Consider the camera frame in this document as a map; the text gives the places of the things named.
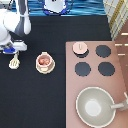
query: black burner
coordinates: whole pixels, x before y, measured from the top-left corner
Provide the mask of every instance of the black burner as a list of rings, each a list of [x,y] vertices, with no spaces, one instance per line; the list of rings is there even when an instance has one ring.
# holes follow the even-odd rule
[[[91,71],[89,64],[86,62],[79,62],[75,66],[75,72],[79,76],[87,76]]]
[[[109,62],[100,63],[98,70],[103,76],[112,76],[115,72],[114,66]]]
[[[89,53],[89,50],[87,50],[84,54],[77,54],[77,53],[74,52],[74,54],[75,54],[77,57],[79,57],[79,58],[84,58],[84,57],[86,57],[86,56],[88,55],[88,53]]]
[[[99,45],[96,48],[96,54],[100,57],[108,57],[111,54],[111,49],[106,45]]]

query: white object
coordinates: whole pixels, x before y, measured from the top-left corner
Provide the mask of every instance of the white object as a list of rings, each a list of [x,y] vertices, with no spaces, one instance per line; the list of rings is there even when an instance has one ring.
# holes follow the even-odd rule
[[[125,56],[125,54],[118,54],[118,56]]]
[[[65,0],[45,0],[44,8],[56,13],[60,13],[66,8]]]
[[[18,50],[18,51],[26,51],[27,50],[27,45],[22,40],[16,40],[13,43],[13,48]]]
[[[115,44],[115,46],[122,46],[123,44]]]
[[[14,58],[10,61],[9,67],[11,69],[17,69],[19,67],[20,61],[18,60],[18,53],[14,55]]]
[[[101,106],[92,99],[86,103],[85,110],[90,116],[98,116],[101,113]]]
[[[41,65],[39,63],[39,59],[49,59],[49,64],[47,65]],[[36,59],[36,69],[43,74],[48,74],[51,71],[53,71],[53,69],[55,68],[55,61],[53,60],[53,58],[47,53],[47,52],[42,52],[41,55],[39,55]]]
[[[128,36],[128,33],[121,33],[122,36]]]
[[[128,46],[128,44],[124,44],[124,46]]]
[[[128,109],[128,95],[126,92],[124,92],[124,96],[126,97],[126,100],[119,104],[111,105],[112,109],[119,109],[120,111],[127,110]]]
[[[80,119],[93,128],[108,126],[114,119],[116,109],[111,109],[113,98],[99,87],[83,89],[76,99],[76,110]]]
[[[76,54],[84,54],[88,50],[87,45],[84,42],[76,42],[73,44],[73,52]]]

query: bowl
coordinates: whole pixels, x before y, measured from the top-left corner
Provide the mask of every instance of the bowl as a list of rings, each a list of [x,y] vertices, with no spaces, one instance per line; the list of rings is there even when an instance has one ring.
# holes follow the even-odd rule
[[[76,99],[76,111],[80,119],[93,128],[108,126],[114,119],[116,109],[111,109],[114,100],[99,87],[82,90]]]

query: stove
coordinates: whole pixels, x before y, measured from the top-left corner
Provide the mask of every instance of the stove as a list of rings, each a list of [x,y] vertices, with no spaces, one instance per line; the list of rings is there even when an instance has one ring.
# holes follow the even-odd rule
[[[84,46],[81,53],[79,43]],[[87,87],[106,90],[115,103],[125,100],[126,87],[114,41],[66,42],[66,128],[91,128],[76,111],[77,96]],[[127,110],[117,110],[106,128],[127,128],[127,119]]]

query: black surface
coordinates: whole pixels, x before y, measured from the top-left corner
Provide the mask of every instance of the black surface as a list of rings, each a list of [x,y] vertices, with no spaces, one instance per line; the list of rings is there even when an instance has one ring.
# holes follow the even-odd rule
[[[86,56],[89,54],[89,50],[87,49],[87,51],[86,51],[84,54],[77,54],[77,53],[75,53],[75,52],[74,52],[74,54],[75,54],[77,57],[79,57],[79,58],[84,58],[84,57],[86,57]]]
[[[20,67],[8,67],[12,55],[0,54],[0,128],[66,128],[66,41],[111,40],[107,16],[31,17],[32,31],[23,39]],[[53,72],[36,70],[36,57],[47,51]]]
[[[75,65],[75,72],[78,76],[88,76],[91,68],[86,62],[79,62]]]
[[[106,45],[99,45],[96,47],[96,54],[100,57],[106,58],[111,55],[111,49]]]
[[[100,63],[98,70],[103,76],[112,76],[115,73],[115,68],[110,62]]]

